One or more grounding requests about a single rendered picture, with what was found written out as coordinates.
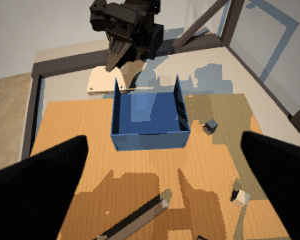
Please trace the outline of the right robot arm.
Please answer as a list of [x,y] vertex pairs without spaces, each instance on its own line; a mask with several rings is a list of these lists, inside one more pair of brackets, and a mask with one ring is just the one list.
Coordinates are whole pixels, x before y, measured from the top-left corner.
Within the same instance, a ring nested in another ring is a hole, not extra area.
[[[145,21],[145,26],[142,28],[141,33],[152,34],[154,30],[157,28],[157,25],[154,25],[154,14],[160,13],[160,5],[161,0],[125,0],[133,1],[140,5],[142,5],[147,11],[147,18]],[[124,2],[124,3],[125,3]],[[92,6],[89,7],[91,15],[90,15],[90,23],[92,25],[92,29],[96,32],[105,31],[105,29],[113,30],[112,23],[117,23],[117,20],[111,17],[109,23],[104,22],[102,12],[107,5],[106,0],[95,0]],[[153,9],[155,7],[155,10]],[[151,8],[151,9],[150,9]],[[158,12],[157,12],[158,8]]]

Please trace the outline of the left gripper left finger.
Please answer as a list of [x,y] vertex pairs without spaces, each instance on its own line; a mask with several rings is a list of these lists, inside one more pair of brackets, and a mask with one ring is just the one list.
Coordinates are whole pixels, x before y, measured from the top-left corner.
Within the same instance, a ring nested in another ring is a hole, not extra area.
[[0,169],[0,240],[57,240],[88,152],[77,135]]

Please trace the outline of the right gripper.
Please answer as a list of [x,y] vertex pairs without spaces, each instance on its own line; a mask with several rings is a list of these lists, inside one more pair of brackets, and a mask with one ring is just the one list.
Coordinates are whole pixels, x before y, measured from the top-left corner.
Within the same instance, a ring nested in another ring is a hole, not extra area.
[[[142,28],[144,28],[147,18],[146,9],[136,2],[126,1],[120,5],[123,6],[119,6],[119,4],[114,2],[109,3],[105,6],[102,13],[104,22],[106,23],[110,21],[111,17],[118,20],[116,24],[112,23],[113,30],[105,29],[109,40],[105,68],[107,72],[111,72],[115,67],[120,69],[128,61],[135,61],[137,49],[134,43],[138,43],[139,34]],[[132,10],[129,10],[129,8]]]

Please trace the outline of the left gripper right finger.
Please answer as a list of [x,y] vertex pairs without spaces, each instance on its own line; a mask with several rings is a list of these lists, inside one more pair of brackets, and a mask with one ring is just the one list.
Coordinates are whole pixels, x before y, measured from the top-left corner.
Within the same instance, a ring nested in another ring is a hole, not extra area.
[[300,240],[300,146],[244,131],[240,147],[291,240]]

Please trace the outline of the black metal frame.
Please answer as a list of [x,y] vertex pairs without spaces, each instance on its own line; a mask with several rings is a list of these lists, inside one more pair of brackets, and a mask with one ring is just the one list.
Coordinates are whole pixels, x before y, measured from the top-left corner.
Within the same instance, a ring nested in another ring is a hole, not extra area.
[[[229,0],[217,0],[172,46],[179,49],[189,40],[214,14],[216,14]],[[220,41],[221,47],[230,45],[243,4],[245,0],[231,0]]]

